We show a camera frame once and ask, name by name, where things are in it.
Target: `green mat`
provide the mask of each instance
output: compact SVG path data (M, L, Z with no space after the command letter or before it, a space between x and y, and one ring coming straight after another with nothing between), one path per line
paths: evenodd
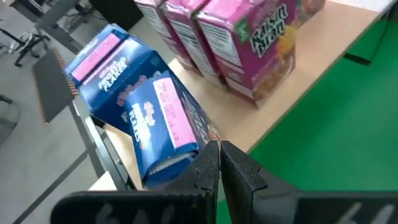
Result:
M305 190L398 190L397 37L394 23L369 67L339 60L251 156Z

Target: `pink cereal box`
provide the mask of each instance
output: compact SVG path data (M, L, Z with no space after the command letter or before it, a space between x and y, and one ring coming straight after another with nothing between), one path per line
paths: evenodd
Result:
M199 73L197 66L189 56L187 50L182 44L180 38L175 33L170 22L164 16L163 11L160 9L165 2L164 0L134 0L138 8L143 13L144 17L159 33L164 42L173 51L181 65L195 73Z
M211 0L197 15L231 91L259 106L295 67L295 0Z
M225 88L226 81L220 73L203 31L197 24L197 12L209 0L167 0L164 13L182 40L200 73L210 83Z

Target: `gray floor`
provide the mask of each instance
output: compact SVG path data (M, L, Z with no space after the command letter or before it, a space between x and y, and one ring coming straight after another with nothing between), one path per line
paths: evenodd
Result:
M4 19L0 27L14 35L21 35L32 27L32 23L13 8L0 11L0 19ZM73 37L82 44L87 43L104 25L104 22L93 19L76 30ZM147 21L141 20L131 33L155 48L166 62L174 58ZM0 41L4 42L6 38L0 36ZM52 45L60 49L67 62L73 59L74 55L59 43L53 41ZM37 51L43 54L41 45ZM30 73L37 59L27 56L22 61L24 66L17 68L13 66L16 57L4 55L0 58L0 94L12 98L21 109L17 127L0 145L0 224L12 223L19 217L85 150L68 110L49 125L43 124ZM81 113L87 114L79 99L76 103ZM57 200L70 192L89 188L96 179L87 158L23 223L48 223L51 208Z

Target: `cereal box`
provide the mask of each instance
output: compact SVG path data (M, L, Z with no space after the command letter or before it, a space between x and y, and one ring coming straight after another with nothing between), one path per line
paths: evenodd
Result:
M198 14L231 91L259 105L295 66L295 0L212 0Z
M164 13L198 66L200 73L210 83L224 88L225 79L220 73L220 68L203 31L195 20L197 11L208 1L168 0L164 5Z
M299 28L323 8L326 0L296 0L296 16L292 25Z
M175 33L170 22L164 16L162 7L165 0L135 0L138 8L153 28L163 38L170 50L177 56L177 60L187 69L198 73L197 66L189 56L180 38Z
M65 73L78 88L83 79L94 70L129 34L116 24L107 25L90 43L84 47L75 59L65 68Z
M148 78L168 70L156 51L129 37L84 79L80 95L93 116L130 134L124 100Z
M125 104L145 188L176 178L218 134L192 95L171 72L151 78Z

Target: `frosted flakes box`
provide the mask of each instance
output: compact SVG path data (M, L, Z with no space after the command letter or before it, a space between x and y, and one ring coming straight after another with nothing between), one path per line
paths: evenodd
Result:
M124 100L148 78L169 71L159 54L129 37L84 79L80 95L96 118L130 134Z
M296 16L292 25L299 28L321 10L326 0L296 0Z
M147 189L169 183L209 140L220 140L206 113L172 72L151 78L131 92L125 110Z
M65 68L65 73L73 80L76 88L100 61L128 36L128 32L124 29L116 24L110 24L94 37Z

